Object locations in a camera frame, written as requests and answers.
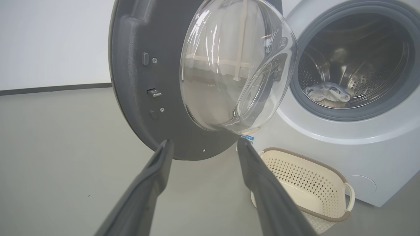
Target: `gray floor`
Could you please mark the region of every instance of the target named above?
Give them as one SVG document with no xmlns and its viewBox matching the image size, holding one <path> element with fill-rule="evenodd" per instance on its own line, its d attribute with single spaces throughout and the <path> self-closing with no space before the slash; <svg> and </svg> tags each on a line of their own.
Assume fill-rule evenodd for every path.
<svg viewBox="0 0 420 236">
<path fill-rule="evenodd" d="M 92 235 L 151 156 L 112 89 L 0 97 L 0 235 Z M 420 174 L 323 235 L 420 235 Z M 151 235 L 261 235 L 234 147 L 173 161 Z"/>
</svg>

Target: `sticker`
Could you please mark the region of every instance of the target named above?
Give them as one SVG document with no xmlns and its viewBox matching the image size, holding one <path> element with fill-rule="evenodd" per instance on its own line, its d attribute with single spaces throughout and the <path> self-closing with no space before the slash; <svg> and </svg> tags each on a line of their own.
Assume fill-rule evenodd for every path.
<svg viewBox="0 0 420 236">
<path fill-rule="evenodd" d="M 242 138 L 246 138 L 251 143 L 251 146 L 252 146 L 252 143 L 254 142 L 254 137 L 249 136 L 249 135 L 242 135 Z"/>
</svg>

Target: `basket rim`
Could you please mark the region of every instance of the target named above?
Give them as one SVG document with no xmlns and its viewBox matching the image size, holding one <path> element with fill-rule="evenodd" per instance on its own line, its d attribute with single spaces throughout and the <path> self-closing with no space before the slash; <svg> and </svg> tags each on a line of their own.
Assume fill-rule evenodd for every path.
<svg viewBox="0 0 420 236">
<path fill-rule="evenodd" d="M 303 156 L 303 155 L 297 154 L 297 153 L 295 153 L 295 152 L 290 152 L 290 151 L 288 151 L 288 150 L 285 150 L 285 149 L 282 149 L 282 148 L 278 148 L 278 147 L 269 147 L 269 148 L 266 148 L 266 149 L 264 149 L 264 150 L 263 150 L 263 152 L 268 152 L 268 151 L 279 151 L 279 152 L 284 152 L 284 153 L 287 153 L 287 154 L 293 155 L 293 156 L 295 156 L 295 157 L 299 157 L 299 158 L 302 158 L 302 159 L 304 159 L 304 160 L 310 161 L 310 162 L 315 163 L 315 164 L 317 164 L 317 165 L 320 165 L 320 166 L 322 166 L 322 167 L 325 167 L 325 168 L 327 168 L 327 169 L 331 170 L 332 172 L 334 172 L 336 175 L 338 175 L 338 177 L 340 177 L 340 179 L 343 181 L 343 183 L 344 183 L 344 184 L 345 184 L 345 183 L 347 183 L 346 178 L 345 178 L 345 177 L 344 177 L 344 176 L 343 176 L 340 172 L 338 172 L 336 169 L 332 168 L 331 166 L 328 166 L 328 165 L 326 165 L 326 164 L 324 164 L 324 163 L 321 163 L 321 162 L 319 162 L 319 161 L 317 161 L 317 160 L 314 160 L 314 159 L 311 159 L 311 158 L 309 158 L 309 157 L 306 157 L 306 156 Z M 322 215 L 322 214 L 317 213 L 317 212 L 313 212 L 313 211 L 311 211 L 311 210 L 308 210 L 308 209 L 306 209 L 306 208 L 304 208 L 304 207 L 299 206 L 298 204 L 296 204 L 296 206 L 298 206 L 298 208 L 299 208 L 301 211 L 303 211 L 303 212 L 305 212 L 305 213 L 307 213 L 307 214 L 309 214 L 309 215 L 313 215 L 313 216 L 315 216 L 315 217 L 317 217 L 317 218 L 320 218 L 320 219 L 322 219 L 322 220 L 326 220 L 326 221 L 328 221 L 328 222 L 333 222 L 333 223 L 338 223 L 338 222 L 345 221 L 345 220 L 346 220 L 346 219 L 350 216 L 350 211 L 346 211 L 346 212 L 344 213 L 344 215 L 343 215 L 343 216 L 341 216 L 341 217 L 339 217 L 339 218 L 333 218 L 333 217 L 329 217 L 329 216 Z"/>
</svg>

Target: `transparent glass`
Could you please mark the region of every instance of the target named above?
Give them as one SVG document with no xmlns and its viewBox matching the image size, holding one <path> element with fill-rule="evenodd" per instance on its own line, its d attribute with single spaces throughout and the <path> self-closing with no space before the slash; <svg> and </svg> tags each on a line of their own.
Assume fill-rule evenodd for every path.
<svg viewBox="0 0 420 236">
<path fill-rule="evenodd" d="M 191 119 L 207 130 L 258 130 L 289 87 L 297 42 L 263 0 L 205 0 L 181 54 L 180 83 Z"/>
</svg>

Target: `stainless steel drum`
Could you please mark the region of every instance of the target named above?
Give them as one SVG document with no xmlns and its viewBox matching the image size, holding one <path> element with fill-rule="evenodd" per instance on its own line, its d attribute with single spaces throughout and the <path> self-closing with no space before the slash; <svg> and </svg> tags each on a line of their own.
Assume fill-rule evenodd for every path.
<svg viewBox="0 0 420 236">
<path fill-rule="evenodd" d="M 333 82 L 352 91 L 345 109 L 383 97 L 401 80 L 407 66 L 408 42 L 391 19 L 375 14 L 344 17 L 311 40 L 299 61 L 302 90 Z"/>
</svg>

